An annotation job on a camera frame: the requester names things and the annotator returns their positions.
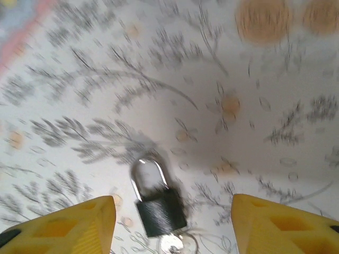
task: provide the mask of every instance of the orange circle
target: orange circle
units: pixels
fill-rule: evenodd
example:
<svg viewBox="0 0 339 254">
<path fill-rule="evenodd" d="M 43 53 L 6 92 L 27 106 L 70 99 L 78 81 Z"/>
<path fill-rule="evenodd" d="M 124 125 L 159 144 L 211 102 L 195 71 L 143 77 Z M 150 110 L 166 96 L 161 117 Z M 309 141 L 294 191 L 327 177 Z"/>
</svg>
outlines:
<svg viewBox="0 0 339 254">
<path fill-rule="evenodd" d="M 314 34 L 333 34 L 338 30 L 337 0 L 313 0 L 304 12 L 302 23 Z"/>
<path fill-rule="evenodd" d="M 242 0 L 235 16 L 240 37 L 261 45 L 281 41 L 293 21 L 284 0 Z"/>
</svg>

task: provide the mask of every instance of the pink edge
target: pink edge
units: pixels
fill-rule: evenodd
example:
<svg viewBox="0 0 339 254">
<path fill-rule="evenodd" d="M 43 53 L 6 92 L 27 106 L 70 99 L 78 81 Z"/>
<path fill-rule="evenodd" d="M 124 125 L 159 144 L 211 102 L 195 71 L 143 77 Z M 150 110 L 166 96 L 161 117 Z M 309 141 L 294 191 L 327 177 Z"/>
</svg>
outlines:
<svg viewBox="0 0 339 254">
<path fill-rule="evenodd" d="M 37 14 L 36 16 L 29 21 L 26 26 L 17 30 L 4 44 L 1 49 L 1 62 L 0 62 L 0 76 L 3 74 L 5 67 L 10 64 L 15 58 L 15 50 L 19 48 L 20 44 L 24 42 L 26 37 L 30 34 L 38 21 L 42 20 L 51 10 L 53 4 L 57 0 L 40 0 L 40 3 L 37 5 Z"/>
</svg>

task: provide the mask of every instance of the silver shackle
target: silver shackle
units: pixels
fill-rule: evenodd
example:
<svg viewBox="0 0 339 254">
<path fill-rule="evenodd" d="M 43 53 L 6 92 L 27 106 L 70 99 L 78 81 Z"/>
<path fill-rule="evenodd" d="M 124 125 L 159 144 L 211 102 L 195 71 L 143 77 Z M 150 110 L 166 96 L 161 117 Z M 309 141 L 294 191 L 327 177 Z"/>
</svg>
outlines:
<svg viewBox="0 0 339 254">
<path fill-rule="evenodd" d="M 137 159 L 133 164 L 132 164 L 132 167 L 131 167 L 131 181 L 132 181 L 132 186 L 133 186 L 133 189 L 137 195 L 137 199 L 139 199 L 140 201 L 142 201 L 142 198 L 141 198 L 141 194 L 140 194 L 140 186 L 138 184 L 138 181 L 136 180 L 137 177 L 136 177 L 136 172 L 139 168 L 140 165 L 143 165 L 143 164 L 146 164 L 146 163 L 151 163 L 151 164 L 154 164 L 159 173 L 160 173 L 160 176 L 161 176 L 161 179 L 164 183 L 164 187 L 165 188 L 169 188 L 168 186 L 168 180 L 166 179 L 166 176 L 164 174 L 164 171 L 163 169 L 165 169 L 165 165 L 163 164 L 161 158 L 159 157 L 159 155 L 156 155 L 152 152 L 148 152 L 146 153 L 145 155 L 141 156 L 139 159 Z"/>
</svg>

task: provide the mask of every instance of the padlock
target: padlock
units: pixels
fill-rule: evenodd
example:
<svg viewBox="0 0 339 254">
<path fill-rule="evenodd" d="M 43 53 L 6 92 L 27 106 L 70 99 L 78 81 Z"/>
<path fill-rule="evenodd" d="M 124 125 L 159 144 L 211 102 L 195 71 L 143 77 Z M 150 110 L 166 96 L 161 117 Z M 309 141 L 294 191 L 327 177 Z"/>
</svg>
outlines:
<svg viewBox="0 0 339 254">
<path fill-rule="evenodd" d="M 136 181 L 137 168 L 145 163 L 155 164 L 164 185 L 162 190 L 146 196 L 141 195 L 140 186 Z M 180 195 L 175 188 L 169 186 L 164 168 L 159 157 L 153 153 L 147 153 L 139 158 L 131 168 L 131 181 L 138 198 L 136 207 L 147 237 L 171 234 L 187 226 Z"/>
</svg>

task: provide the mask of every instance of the tablecloth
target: tablecloth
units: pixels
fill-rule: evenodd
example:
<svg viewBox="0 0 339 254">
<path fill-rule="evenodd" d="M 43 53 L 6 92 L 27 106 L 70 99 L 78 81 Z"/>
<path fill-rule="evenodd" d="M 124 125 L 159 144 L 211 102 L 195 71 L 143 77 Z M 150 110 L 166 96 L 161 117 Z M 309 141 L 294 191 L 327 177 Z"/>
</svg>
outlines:
<svg viewBox="0 0 339 254">
<path fill-rule="evenodd" d="M 338 36 L 305 21 L 311 3 L 261 19 L 236 0 L 59 1 L 1 79 L 1 230 L 112 195 L 111 253 L 158 253 L 130 181 L 146 151 L 201 254 L 237 253 L 237 193 L 339 219 Z"/>
</svg>

